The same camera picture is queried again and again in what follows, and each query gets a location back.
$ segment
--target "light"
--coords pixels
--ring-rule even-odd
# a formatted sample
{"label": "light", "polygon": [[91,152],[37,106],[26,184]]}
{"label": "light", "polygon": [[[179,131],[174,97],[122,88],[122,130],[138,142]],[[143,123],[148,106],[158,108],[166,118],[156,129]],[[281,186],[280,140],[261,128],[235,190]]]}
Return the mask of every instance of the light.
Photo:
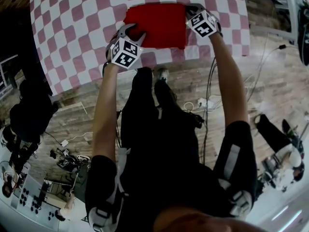
{"label": "light", "polygon": [[287,205],[286,207],[284,207],[278,214],[276,214],[276,215],[273,217],[272,221],[275,220],[278,216],[280,216],[283,212],[285,212],[285,210],[286,210],[288,207],[289,207],[288,205]]}
{"label": "light", "polygon": [[302,213],[302,210],[298,211],[294,217],[292,217],[292,219],[290,221],[288,221],[288,223],[286,225],[284,225],[278,232],[282,232],[284,231],[287,227],[289,227],[292,222],[294,222],[294,220],[300,215],[300,213]]}

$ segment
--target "hair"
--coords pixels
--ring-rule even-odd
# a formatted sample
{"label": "hair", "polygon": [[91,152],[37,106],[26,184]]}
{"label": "hair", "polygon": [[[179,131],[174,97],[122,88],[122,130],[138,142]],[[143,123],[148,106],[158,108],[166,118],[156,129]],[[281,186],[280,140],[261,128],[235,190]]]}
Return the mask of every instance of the hair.
{"label": "hair", "polygon": [[56,210],[56,211],[55,211],[55,217],[56,217],[58,220],[60,220],[61,222],[63,222],[63,221],[66,220],[63,216],[61,216],[61,214],[59,213],[59,210]]}
{"label": "hair", "polygon": [[294,171],[295,171],[295,170],[299,170],[299,171],[300,171],[300,173],[298,174],[298,176],[294,177],[294,181],[296,181],[296,182],[300,181],[300,180],[303,178],[304,172],[305,172],[305,165],[304,165],[304,163],[301,162],[300,166],[297,167],[297,168],[293,168],[293,170],[294,170]]}
{"label": "hair", "polygon": [[15,136],[11,132],[11,126],[6,126],[3,129],[3,137],[9,143],[14,141]]}
{"label": "hair", "polygon": [[3,184],[2,193],[6,198],[9,198],[11,196],[12,191],[11,191],[10,186],[7,183]]}

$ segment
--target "pink and white checkered fabric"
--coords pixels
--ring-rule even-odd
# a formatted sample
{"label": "pink and white checkered fabric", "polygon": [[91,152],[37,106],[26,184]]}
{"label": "pink and white checkered fabric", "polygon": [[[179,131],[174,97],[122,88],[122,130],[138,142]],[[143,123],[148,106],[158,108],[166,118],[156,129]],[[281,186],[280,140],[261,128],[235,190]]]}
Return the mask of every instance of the pink and white checkered fabric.
{"label": "pink and white checkered fabric", "polygon": [[[102,77],[105,47],[128,8],[149,2],[200,3],[220,19],[232,55],[249,54],[244,0],[30,0],[34,41],[54,95]],[[208,38],[187,30],[184,50],[147,48],[133,68],[213,57]]]}

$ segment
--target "red cloth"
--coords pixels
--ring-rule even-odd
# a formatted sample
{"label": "red cloth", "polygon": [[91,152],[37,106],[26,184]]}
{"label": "red cloth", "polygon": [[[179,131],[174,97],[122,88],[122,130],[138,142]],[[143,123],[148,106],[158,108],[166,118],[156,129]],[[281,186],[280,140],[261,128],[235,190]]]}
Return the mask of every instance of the red cloth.
{"label": "red cloth", "polygon": [[143,4],[129,8],[125,24],[137,23],[129,36],[135,40],[147,33],[142,47],[184,49],[186,44],[185,7],[179,3]]}

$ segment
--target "electrical outlet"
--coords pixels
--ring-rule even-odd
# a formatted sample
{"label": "electrical outlet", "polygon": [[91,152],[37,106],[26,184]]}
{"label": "electrical outlet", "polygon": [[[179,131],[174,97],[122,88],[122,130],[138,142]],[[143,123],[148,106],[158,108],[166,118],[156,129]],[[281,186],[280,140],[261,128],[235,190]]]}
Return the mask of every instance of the electrical outlet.
{"label": "electrical outlet", "polygon": [[[197,100],[198,105],[200,105],[201,107],[206,107],[207,105],[207,100],[205,98],[199,98]],[[214,103],[212,101],[208,100],[208,109],[211,109],[214,106]]]}

